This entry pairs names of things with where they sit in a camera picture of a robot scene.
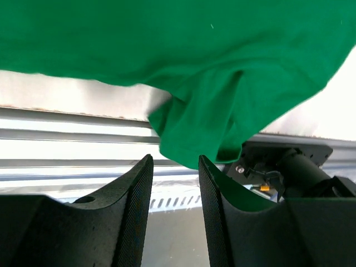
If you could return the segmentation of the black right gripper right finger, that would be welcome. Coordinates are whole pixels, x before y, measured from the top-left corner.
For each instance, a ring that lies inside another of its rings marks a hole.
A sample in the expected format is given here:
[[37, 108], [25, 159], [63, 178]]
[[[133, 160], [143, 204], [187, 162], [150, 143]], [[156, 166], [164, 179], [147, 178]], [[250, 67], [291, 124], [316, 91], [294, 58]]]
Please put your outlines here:
[[327, 178], [275, 203], [199, 158], [211, 266], [354, 266], [355, 184]]

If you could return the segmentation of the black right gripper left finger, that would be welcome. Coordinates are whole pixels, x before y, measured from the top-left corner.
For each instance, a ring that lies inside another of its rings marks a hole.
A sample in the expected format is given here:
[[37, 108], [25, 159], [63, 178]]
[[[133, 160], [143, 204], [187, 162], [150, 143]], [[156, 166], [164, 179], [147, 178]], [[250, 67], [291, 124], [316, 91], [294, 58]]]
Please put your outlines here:
[[2, 195], [1, 265], [140, 266], [153, 174], [153, 159], [146, 155], [73, 203]]

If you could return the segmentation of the green t shirt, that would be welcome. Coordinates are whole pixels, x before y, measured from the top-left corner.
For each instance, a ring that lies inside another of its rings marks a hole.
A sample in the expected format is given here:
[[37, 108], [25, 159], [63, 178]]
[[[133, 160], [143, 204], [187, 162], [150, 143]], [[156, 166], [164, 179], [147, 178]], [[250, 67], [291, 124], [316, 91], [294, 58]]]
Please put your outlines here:
[[354, 46], [354, 1], [1, 2], [2, 70], [169, 92], [149, 122], [191, 169], [236, 161]]

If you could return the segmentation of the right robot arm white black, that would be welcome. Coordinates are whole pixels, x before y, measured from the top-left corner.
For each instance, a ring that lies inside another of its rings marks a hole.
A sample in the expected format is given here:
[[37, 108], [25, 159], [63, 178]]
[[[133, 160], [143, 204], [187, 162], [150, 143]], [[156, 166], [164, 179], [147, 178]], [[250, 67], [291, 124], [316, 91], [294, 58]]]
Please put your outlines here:
[[[276, 180], [282, 202], [247, 190], [199, 158], [211, 266], [354, 266], [355, 184], [330, 177], [291, 149], [252, 174]], [[1, 196], [2, 266], [140, 266], [154, 163], [71, 204], [44, 195]]]

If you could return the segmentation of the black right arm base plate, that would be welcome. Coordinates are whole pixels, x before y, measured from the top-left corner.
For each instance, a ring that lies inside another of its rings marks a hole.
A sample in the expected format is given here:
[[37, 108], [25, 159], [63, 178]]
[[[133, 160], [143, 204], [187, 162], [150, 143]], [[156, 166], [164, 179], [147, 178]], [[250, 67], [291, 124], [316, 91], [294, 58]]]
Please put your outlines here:
[[263, 183], [263, 175], [276, 171], [278, 161], [288, 151], [305, 156], [317, 167], [333, 153], [328, 145], [247, 141], [242, 145], [240, 158], [225, 165], [223, 173], [242, 185]]

